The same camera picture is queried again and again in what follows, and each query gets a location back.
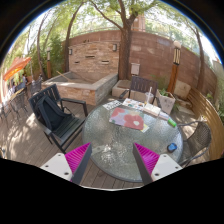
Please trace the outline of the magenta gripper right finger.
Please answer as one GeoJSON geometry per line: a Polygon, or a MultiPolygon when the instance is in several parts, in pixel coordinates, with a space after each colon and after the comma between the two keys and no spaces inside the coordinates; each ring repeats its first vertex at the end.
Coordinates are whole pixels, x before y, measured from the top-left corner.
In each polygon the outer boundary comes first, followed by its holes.
{"type": "Polygon", "coordinates": [[[144,185],[182,169],[168,154],[159,155],[138,143],[133,144],[133,155],[144,185]]]}

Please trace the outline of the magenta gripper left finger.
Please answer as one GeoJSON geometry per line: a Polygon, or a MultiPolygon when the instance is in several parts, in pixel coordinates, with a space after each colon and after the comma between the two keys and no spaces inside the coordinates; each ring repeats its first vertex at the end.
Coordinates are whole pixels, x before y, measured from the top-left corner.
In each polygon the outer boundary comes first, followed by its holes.
{"type": "Polygon", "coordinates": [[[92,145],[87,143],[66,154],[57,153],[41,169],[79,185],[91,153],[92,145]]]}

